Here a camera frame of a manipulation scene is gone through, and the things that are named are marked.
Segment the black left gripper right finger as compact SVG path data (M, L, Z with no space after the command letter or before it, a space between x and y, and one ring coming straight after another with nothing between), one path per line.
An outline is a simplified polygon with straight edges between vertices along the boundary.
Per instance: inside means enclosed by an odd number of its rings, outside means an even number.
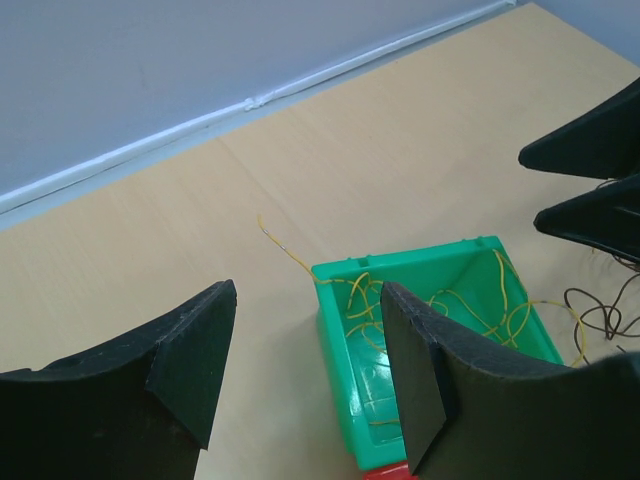
M381 292L408 465L422 479L635 479L639 356L581 368L540 360Z

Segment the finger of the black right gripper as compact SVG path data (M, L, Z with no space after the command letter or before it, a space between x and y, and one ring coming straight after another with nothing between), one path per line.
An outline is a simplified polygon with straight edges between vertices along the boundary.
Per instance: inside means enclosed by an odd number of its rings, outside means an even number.
M553 207L534 219L537 231L639 262L639 175Z
M525 146L525 168L593 179L639 172L639 81Z

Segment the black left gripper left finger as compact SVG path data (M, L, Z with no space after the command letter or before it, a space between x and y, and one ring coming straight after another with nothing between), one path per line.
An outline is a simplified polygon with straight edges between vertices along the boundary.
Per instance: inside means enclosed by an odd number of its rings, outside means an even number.
M39 370L1 376L5 479L191 479L236 314L231 280Z

